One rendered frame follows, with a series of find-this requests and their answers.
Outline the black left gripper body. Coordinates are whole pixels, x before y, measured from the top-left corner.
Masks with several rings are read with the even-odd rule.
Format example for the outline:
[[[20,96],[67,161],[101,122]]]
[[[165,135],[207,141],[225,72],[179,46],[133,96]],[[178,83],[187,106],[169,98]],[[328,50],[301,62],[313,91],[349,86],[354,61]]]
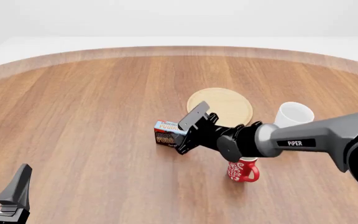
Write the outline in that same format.
[[[30,212],[17,206],[0,208],[0,224],[26,224]]]

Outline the chocolate pudding box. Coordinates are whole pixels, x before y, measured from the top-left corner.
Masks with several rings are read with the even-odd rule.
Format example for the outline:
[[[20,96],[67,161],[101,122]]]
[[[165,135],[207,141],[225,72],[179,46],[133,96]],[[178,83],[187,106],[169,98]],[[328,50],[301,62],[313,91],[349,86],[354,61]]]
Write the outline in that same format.
[[[187,134],[178,128],[177,123],[162,120],[156,122],[154,133],[156,143],[168,147],[178,147]]]

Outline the red mug with white pattern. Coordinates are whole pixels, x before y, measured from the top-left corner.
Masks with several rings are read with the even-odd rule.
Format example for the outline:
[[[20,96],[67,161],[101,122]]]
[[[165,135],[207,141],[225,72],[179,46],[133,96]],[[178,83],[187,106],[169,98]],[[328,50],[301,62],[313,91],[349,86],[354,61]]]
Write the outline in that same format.
[[[235,182],[256,182],[260,177],[257,160],[258,157],[242,157],[238,162],[229,162],[228,177]]]

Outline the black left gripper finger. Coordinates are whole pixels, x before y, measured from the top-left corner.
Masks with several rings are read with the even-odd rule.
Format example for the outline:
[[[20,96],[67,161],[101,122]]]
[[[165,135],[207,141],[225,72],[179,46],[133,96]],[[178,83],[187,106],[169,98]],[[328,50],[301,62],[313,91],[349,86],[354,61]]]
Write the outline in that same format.
[[[7,187],[0,193],[1,210],[30,210],[29,184],[32,168],[22,164]]]

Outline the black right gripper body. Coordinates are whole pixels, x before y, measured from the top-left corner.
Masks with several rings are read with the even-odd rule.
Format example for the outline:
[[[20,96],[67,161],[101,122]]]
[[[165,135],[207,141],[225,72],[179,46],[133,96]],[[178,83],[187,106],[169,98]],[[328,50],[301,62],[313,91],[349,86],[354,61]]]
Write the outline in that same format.
[[[199,119],[197,123],[189,128],[184,139],[175,147],[177,153],[184,155],[198,146],[218,151],[216,146],[218,138],[216,130],[218,127],[215,125],[218,119],[219,117],[216,113],[211,113]]]

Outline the round wooden plate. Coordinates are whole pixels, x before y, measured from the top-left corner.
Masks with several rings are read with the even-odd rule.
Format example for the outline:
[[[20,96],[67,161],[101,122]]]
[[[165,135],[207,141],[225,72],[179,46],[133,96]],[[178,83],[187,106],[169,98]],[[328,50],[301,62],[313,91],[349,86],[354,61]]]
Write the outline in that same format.
[[[253,108],[244,96],[224,88],[206,88],[193,93],[187,102],[187,111],[191,111],[201,102],[209,105],[208,114],[216,113],[216,124],[233,128],[238,124],[249,124]]]

